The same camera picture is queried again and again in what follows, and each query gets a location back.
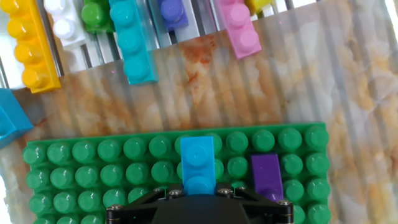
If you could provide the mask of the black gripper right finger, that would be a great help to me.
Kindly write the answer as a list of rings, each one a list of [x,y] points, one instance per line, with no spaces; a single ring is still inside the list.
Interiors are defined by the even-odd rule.
[[[246,187],[217,184],[217,196],[223,198],[217,208],[233,223],[294,223],[294,206],[288,200],[274,202]]]

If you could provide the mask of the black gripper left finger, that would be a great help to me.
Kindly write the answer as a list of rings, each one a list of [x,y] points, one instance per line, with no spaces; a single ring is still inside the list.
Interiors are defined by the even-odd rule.
[[[115,204],[106,209],[106,224],[137,223],[149,220],[150,223],[165,223],[177,214],[172,205],[176,199],[184,197],[182,184],[158,187],[128,205]]]

